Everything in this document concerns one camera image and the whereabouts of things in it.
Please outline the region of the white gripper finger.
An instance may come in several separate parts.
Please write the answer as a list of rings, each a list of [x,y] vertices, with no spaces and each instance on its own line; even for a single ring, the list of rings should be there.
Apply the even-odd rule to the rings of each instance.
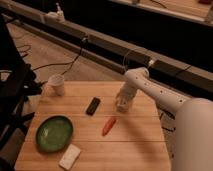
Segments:
[[[126,103],[125,109],[128,111],[132,108],[134,101],[129,101]]]
[[[120,97],[120,96],[118,96],[118,97],[116,98],[115,105],[116,105],[117,107],[123,106],[123,105],[124,105],[124,100],[123,100],[123,98]]]

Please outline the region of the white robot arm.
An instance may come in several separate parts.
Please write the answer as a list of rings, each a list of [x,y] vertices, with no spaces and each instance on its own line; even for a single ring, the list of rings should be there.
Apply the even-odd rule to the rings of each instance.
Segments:
[[[116,96],[116,108],[127,112],[138,90],[175,115],[171,171],[213,171],[213,101],[190,98],[152,82],[147,68],[130,69]]]

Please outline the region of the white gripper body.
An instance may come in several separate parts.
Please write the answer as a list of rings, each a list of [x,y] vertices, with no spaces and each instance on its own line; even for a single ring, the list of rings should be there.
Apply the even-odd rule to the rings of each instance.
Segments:
[[[135,87],[131,86],[128,83],[125,83],[121,87],[117,97],[118,96],[122,97],[124,100],[124,103],[127,103],[129,101],[133,101],[134,97],[136,96],[136,93],[137,93],[137,89]]]

